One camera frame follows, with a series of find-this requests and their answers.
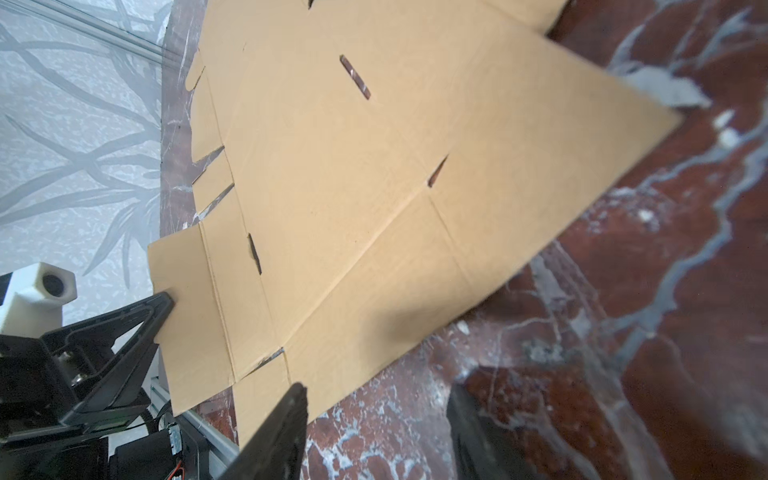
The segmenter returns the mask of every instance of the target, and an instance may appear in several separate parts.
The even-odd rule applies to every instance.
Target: marble table
[[[161,234],[191,225],[184,76],[163,67]],[[765,478],[768,4],[573,0],[550,38],[687,119],[485,302],[309,425],[303,477],[454,478],[464,382],[544,478]],[[237,442],[228,389],[196,407]]]

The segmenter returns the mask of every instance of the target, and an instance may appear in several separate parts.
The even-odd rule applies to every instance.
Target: gray leaf pattern
[[[158,1],[65,3],[161,44],[171,2]],[[0,273],[36,261],[74,271],[65,323],[151,293],[160,67],[9,8],[0,62]]]

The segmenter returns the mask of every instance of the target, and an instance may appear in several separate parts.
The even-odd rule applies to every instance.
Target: flattened cardboard box
[[[177,301],[157,336],[175,412],[239,382],[255,430],[270,386],[303,382],[315,418],[501,286],[675,127],[536,32],[560,6],[209,2],[187,77],[194,160],[224,150],[195,204],[234,188],[149,250]]]

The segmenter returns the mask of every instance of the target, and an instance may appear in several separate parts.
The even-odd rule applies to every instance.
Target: red marble surface
[[[184,72],[166,46],[162,232],[191,224]],[[465,382],[544,478],[765,478],[768,4],[575,0],[551,38],[687,119],[518,275],[309,426],[303,477],[454,478]],[[231,392],[197,407],[237,439]]]

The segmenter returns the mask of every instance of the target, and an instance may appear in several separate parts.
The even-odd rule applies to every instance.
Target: round hole
[[[64,282],[59,277],[50,273],[43,275],[43,288],[53,296],[64,295]]]

